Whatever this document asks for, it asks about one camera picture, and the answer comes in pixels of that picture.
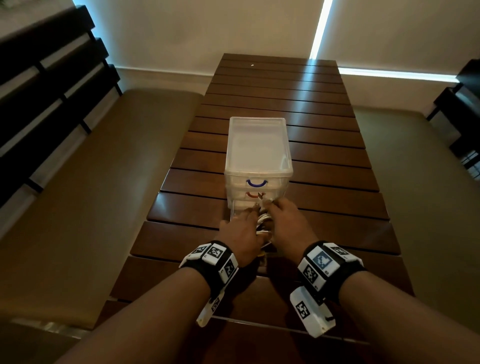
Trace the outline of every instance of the bench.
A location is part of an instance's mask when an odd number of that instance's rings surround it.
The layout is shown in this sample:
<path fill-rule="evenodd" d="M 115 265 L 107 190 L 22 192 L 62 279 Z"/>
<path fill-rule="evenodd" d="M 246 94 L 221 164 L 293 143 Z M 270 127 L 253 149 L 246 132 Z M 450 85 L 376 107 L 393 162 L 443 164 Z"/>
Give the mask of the bench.
<path fill-rule="evenodd" d="M 2 316 L 94 325 L 202 100 L 122 95 L 93 28 L 80 6 L 0 40 L 0 216 L 37 195 L 0 241 Z"/>

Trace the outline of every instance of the light strip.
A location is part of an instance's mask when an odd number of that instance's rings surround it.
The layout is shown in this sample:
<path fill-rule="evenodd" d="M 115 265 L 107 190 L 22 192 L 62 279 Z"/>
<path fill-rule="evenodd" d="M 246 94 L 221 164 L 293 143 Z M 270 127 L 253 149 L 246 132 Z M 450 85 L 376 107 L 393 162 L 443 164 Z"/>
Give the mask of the light strip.
<path fill-rule="evenodd" d="M 453 75 L 453 74 L 364 70 L 359 68 L 343 68 L 343 67 L 339 67 L 338 70 L 340 71 L 340 74 L 352 74 L 355 76 L 404 78 L 408 80 L 439 81 L 439 82 L 450 82 L 454 84 L 457 84 L 459 82 L 456 79 L 456 75 Z"/>
<path fill-rule="evenodd" d="M 320 19 L 318 20 L 317 32 L 315 33 L 315 38 L 313 39 L 312 51 L 310 52 L 310 59 L 317 59 L 318 49 L 320 48 L 320 43 L 324 36 L 325 26 L 327 25 L 328 15 L 330 14 L 330 9 L 332 8 L 333 0 L 324 0 L 322 6 L 322 12 L 320 13 Z"/>

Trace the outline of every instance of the wooden table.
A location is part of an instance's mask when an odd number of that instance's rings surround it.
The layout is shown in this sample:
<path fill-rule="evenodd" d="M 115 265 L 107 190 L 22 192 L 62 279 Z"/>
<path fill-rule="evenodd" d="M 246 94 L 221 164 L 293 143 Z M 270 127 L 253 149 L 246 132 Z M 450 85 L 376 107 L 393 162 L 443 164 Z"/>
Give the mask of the wooden table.
<path fill-rule="evenodd" d="M 413 294 L 336 62 L 224 54 L 111 292 L 119 301 L 106 302 L 99 323 L 177 270 L 229 219 L 223 171 L 232 116 L 285 118 L 294 170 L 287 197 L 319 238 Z M 302 363 L 321 347 L 336 352 L 324 363 L 369 360 L 369 346 L 355 342 L 365 339 L 333 303 L 337 325 L 327 335 L 348 340 L 297 333 L 305 329 L 288 296 L 299 285 L 296 267 L 281 257 L 245 269 L 215 312 L 230 321 L 194 328 L 185 352 L 196 354 L 182 360 Z"/>

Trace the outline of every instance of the bench seat cushion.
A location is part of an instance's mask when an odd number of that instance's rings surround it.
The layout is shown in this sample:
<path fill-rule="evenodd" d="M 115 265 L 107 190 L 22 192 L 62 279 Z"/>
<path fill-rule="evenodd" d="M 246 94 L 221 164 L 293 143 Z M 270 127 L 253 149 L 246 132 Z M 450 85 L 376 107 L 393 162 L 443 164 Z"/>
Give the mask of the bench seat cushion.
<path fill-rule="evenodd" d="M 0 315 L 90 328 L 199 94 L 130 90 L 0 242 Z"/>

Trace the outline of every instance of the bench backrest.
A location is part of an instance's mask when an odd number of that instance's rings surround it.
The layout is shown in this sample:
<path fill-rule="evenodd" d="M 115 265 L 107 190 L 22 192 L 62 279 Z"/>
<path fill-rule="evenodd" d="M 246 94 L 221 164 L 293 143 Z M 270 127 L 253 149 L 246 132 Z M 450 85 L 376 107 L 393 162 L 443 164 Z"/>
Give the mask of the bench backrest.
<path fill-rule="evenodd" d="M 0 99 L 0 206 L 26 183 L 41 191 L 29 177 L 120 79 L 107 64 L 108 52 L 85 6 L 68 9 L 0 40 L 0 85 L 29 69 L 37 74 Z M 44 67 L 42 60 L 81 36 L 81 46 Z M 99 65 L 103 67 L 75 90 L 75 85 Z M 10 147 L 11 140 L 53 103 L 61 104 Z"/>

